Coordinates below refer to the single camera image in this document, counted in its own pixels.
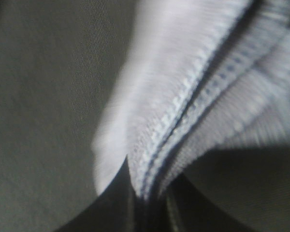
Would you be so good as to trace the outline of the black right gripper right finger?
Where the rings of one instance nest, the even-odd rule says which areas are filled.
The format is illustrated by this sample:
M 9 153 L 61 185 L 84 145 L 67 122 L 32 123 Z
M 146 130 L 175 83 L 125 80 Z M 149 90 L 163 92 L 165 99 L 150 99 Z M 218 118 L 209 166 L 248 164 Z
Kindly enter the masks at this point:
M 216 207 L 184 176 L 167 189 L 164 232 L 245 232 L 247 227 Z

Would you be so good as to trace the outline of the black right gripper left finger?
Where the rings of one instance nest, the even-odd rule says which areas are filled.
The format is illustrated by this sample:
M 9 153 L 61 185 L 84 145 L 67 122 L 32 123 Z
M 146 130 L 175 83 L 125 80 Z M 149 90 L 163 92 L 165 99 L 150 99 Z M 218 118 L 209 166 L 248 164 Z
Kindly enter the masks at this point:
M 131 185 L 128 161 L 107 189 L 84 211 L 57 232 L 144 232 L 140 201 Z

